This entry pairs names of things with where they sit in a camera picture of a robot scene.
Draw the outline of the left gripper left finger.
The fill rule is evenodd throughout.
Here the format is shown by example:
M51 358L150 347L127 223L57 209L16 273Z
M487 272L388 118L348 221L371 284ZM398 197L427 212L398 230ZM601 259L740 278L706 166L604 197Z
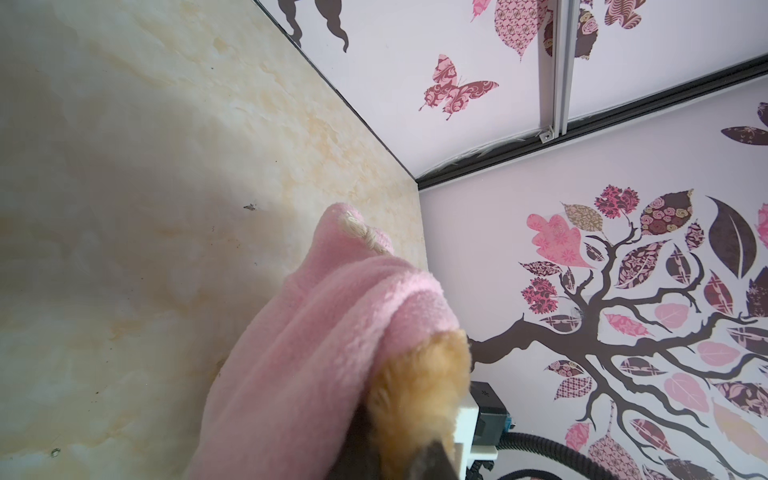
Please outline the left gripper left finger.
M373 428L365 407L358 407L342 449L327 480L379 480L379 453L372 441Z

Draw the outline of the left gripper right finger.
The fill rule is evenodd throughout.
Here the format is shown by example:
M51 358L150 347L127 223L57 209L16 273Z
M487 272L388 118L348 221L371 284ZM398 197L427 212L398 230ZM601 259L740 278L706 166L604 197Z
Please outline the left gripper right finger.
M405 480L458 480L443 444L434 441L419 449L404 471Z

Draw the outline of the brown teddy bear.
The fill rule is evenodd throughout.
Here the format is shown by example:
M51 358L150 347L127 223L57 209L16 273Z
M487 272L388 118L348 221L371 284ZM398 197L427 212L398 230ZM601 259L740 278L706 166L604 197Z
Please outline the brown teddy bear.
M443 444L455 468L454 432L469 393L471 353L464 331L440 332L387 360L366 398L381 477L404 479L415 453Z

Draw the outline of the pink knitted bear sweater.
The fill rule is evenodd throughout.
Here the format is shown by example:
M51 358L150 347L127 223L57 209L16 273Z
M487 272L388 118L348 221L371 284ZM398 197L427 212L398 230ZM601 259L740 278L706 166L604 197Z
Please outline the pink knitted bear sweater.
M383 364L454 330L430 273L397 257L353 207L328 207L307 256L213 382L187 476L326 479Z

